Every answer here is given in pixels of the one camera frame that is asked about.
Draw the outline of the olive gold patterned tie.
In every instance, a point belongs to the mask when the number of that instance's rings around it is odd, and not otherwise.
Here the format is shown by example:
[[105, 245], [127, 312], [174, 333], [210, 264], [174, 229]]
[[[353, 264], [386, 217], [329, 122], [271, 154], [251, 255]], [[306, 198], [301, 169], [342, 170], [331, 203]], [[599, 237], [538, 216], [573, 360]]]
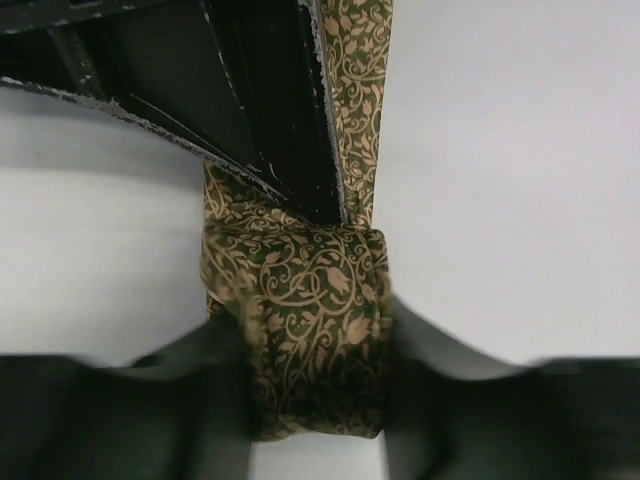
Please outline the olive gold patterned tie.
[[371, 222], [392, 11], [321, 5], [343, 225], [314, 225], [204, 162], [201, 277], [211, 319], [230, 314], [244, 331], [258, 441], [383, 427], [391, 286]]

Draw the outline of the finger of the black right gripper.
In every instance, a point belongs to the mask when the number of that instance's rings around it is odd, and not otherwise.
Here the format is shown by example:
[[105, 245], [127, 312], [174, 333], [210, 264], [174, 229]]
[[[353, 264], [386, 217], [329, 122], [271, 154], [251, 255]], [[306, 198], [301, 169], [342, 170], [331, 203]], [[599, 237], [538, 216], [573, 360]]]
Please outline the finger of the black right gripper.
[[96, 109], [318, 224], [347, 219], [316, 1], [5, 1], [1, 83]]

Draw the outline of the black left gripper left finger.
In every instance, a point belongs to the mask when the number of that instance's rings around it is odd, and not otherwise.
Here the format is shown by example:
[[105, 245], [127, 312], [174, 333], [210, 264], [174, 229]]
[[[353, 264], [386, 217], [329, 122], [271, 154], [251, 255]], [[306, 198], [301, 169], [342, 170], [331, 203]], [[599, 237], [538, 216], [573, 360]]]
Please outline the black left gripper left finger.
[[126, 367], [1, 359], [5, 479], [245, 479], [246, 343], [222, 314]]

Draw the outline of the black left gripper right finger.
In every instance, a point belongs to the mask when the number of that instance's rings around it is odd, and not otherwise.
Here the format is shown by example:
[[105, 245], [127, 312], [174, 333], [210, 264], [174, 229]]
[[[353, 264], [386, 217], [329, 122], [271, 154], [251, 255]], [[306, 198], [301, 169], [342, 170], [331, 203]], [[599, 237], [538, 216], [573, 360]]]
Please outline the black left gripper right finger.
[[393, 479], [635, 479], [639, 361], [514, 365], [392, 303], [384, 437]]

